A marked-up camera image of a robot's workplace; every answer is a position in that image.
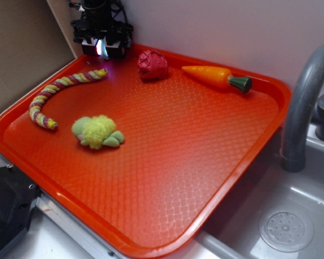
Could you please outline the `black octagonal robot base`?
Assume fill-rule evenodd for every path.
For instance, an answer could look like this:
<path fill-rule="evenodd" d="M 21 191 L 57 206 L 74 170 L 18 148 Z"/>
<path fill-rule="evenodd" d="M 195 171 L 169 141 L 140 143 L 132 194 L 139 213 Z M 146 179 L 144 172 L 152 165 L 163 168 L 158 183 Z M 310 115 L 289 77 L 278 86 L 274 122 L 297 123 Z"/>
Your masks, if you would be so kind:
<path fill-rule="evenodd" d="M 29 231 L 39 193 L 19 168 L 0 168 L 0 258 Z"/>

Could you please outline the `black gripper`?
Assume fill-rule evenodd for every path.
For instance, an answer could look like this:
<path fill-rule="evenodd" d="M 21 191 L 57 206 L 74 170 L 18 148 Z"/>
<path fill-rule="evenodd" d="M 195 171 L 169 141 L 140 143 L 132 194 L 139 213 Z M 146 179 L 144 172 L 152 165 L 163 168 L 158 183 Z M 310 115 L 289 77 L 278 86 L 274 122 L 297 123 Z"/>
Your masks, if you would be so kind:
<path fill-rule="evenodd" d="M 105 39 L 109 58 L 124 58 L 132 42 L 133 26 L 129 24 L 121 1 L 71 1 L 80 11 L 80 19 L 71 21 L 73 41 L 81 43 L 83 54 L 100 56 L 99 39 Z"/>

